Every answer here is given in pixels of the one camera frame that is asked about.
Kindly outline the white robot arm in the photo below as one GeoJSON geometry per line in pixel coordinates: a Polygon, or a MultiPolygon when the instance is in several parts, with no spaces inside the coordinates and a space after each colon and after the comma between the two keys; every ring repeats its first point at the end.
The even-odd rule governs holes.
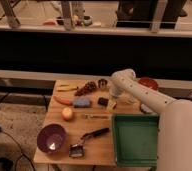
{"type": "Polygon", "coordinates": [[[157,171],[192,171],[192,101],[165,95],[135,78],[132,69],[114,72],[110,95],[127,92],[159,115],[157,171]]]}

